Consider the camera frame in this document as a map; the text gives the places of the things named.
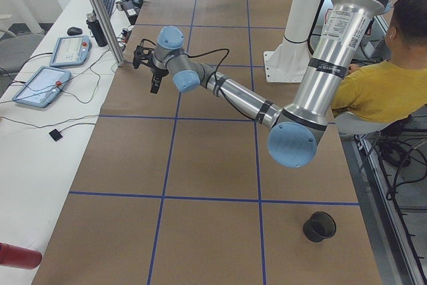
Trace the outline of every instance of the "blue and white tablet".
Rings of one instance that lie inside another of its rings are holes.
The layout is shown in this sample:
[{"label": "blue and white tablet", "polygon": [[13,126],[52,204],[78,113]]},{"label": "blue and white tablet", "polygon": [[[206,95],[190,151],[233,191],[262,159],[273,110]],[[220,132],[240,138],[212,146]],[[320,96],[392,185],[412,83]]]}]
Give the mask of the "blue and white tablet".
[{"label": "blue and white tablet", "polygon": [[91,40],[86,35],[58,38],[51,62],[52,67],[83,65],[89,57]]},{"label": "blue and white tablet", "polygon": [[68,84],[71,72],[64,69],[42,66],[13,96],[15,103],[33,107],[47,107]]}]

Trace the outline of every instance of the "black mouse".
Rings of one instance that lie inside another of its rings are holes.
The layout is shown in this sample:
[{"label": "black mouse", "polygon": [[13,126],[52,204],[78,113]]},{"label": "black mouse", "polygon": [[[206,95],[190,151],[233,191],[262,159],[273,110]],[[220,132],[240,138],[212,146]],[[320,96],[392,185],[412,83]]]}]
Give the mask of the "black mouse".
[{"label": "black mouse", "polygon": [[67,35],[68,36],[81,35],[81,33],[83,33],[83,30],[81,30],[81,28],[78,28],[78,27],[70,27],[67,30]]}]

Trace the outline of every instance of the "white robotic arm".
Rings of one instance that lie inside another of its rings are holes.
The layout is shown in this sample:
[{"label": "white robotic arm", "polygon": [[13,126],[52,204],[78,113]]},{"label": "white robotic arm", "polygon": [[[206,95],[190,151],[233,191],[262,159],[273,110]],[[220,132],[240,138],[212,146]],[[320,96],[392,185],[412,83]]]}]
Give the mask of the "white robotic arm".
[{"label": "white robotic arm", "polygon": [[388,0],[332,0],[334,8],[308,64],[294,101],[280,108],[207,64],[192,62],[182,49],[183,34],[164,27],[155,49],[138,46],[133,66],[151,67],[151,92],[171,73],[181,92],[198,85],[223,97],[236,109],[270,129],[268,149],[280,164],[297,168],[316,154],[328,122],[326,112],[371,19],[382,14]]}]

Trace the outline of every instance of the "red cylinder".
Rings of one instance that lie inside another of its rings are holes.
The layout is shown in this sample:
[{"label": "red cylinder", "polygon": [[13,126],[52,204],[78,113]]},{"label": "red cylinder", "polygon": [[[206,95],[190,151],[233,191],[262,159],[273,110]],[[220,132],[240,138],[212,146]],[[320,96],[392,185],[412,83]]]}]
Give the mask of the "red cylinder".
[{"label": "red cylinder", "polygon": [[36,250],[0,243],[0,265],[32,270],[40,261],[41,253]]}]

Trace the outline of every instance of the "white table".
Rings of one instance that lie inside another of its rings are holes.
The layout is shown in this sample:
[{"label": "white table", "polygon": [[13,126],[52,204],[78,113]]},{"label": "white table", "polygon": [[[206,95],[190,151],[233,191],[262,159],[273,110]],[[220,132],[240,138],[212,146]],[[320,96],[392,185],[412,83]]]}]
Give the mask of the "white table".
[{"label": "white table", "polygon": [[[66,36],[71,26],[80,27],[83,34],[90,35],[85,21],[86,13],[91,11],[89,0],[71,0],[33,55],[52,52],[57,38]],[[129,25],[122,11],[114,12],[111,23],[116,35]],[[94,38],[91,39],[93,47],[88,61],[81,67],[68,68],[73,75],[81,73],[107,50],[108,46],[100,48]],[[31,60],[16,80],[28,80],[41,65],[49,65],[49,60],[50,56]],[[46,109],[2,103],[0,115],[35,125],[97,115],[116,67],[111,52],[93,67],[100,74],[101,81],[90,103],[82,104],[73,96],[62,93]],[[87,101],[97,80],[98,76],[86,71],[72,79],[65,91]],[[11,100],[19,88],[18,85],[11,86],[0,101]],[[6,119],[0,121],[0,242],[39,250],[42,254],[45,252],[94,126],[69,128],[57,142],[48,133],[53,128],[61,130],[74,123],[95,123],[96,120],[97,117],[91,117],[44,129],[34,129]],[[0,266],[0,284],[30,284],[36,271]]]}]

